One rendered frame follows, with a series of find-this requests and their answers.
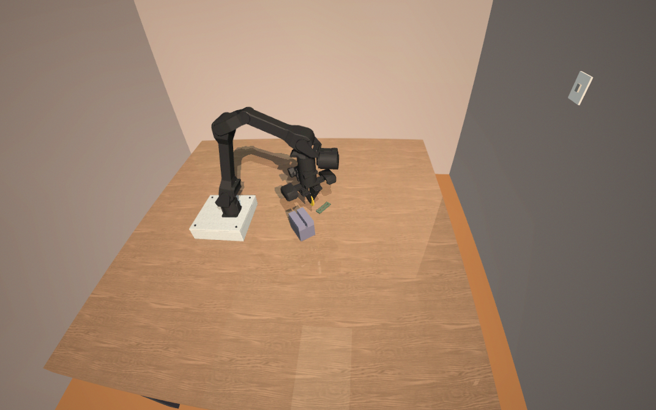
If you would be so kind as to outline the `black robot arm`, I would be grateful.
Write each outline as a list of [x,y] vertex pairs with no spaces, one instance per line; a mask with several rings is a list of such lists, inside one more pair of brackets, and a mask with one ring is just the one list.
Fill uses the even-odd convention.
[[[236,129],[244,124],[249,124],[252,127],[259,128],[264,133],[277,136],[293,148],[290,157],[297,159],[297,166],[289,167],[288,173],[290,177],[297,177],[298,182],[300,182],[300,175],[297,167],[303,172],[314,170],[316,165],[320,169],[338,170],[339,154],[337,148],[321,148],[322,143],[308,127],[300,124],[284,123],[274,119],[273,116],[253,110],[252,107],[246,107],[243,110],[236,110],[231,113],[222,113],[211,125],[214,139],[219,144],[222,179],[219,198],[215,203],[218,207],[221,207],[222,217],[237,218],[242,209],[236,198],[237,192],[242,185],[240,179],[237,179],[234,173],[233,138]],[[311,148],[312,145],[313,148]]]

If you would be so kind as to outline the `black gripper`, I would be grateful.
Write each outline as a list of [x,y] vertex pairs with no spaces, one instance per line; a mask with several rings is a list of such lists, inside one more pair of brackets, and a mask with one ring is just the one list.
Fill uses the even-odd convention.
[[[311,197],[313,200],[315,200],[317,194],[319,194],[320,190],[322,189],[320,183],[324,182],[326,180],[327,184],[334,184],[337,179],[336,175],[331,172],[330,169],[325,169],[321,170],[320,172],[316,170],[316,167],[314,170],[310,170],[308,172],[303,172],[298,169],[300,175],[300,183],[296,185],[292,185],[292,183],[282,185],[281,186],[281,193],[283,197],[287,201],[292,201],[296,198],[298,198],[298,192],[300,194],[307,198],[309,203],[311,203]],[[319,177],[316,177],[316,174],[319,174]],[[308,190],[310,189],[310,191]]]

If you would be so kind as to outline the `dark green slotted holder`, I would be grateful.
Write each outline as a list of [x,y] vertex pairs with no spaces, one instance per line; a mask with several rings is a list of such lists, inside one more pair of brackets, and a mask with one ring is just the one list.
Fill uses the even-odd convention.
[[[327,206],[327,204],[328,204],[328,206]],[[328,203],[328,202],[326,202],[326,203],[325,203],[323,206],[321,206],[316,212],[319,212],[319,214],[320,214],[320,213],[323,212],[325,209],[327,209],[329,206],[331,206],[331,204]],[[323,208],[323,209],[322,209],[322,208]],[[321,210],[321,209],[322,209],[322,210]],[[321,211],[320,211],[320,210],[321,210]]]

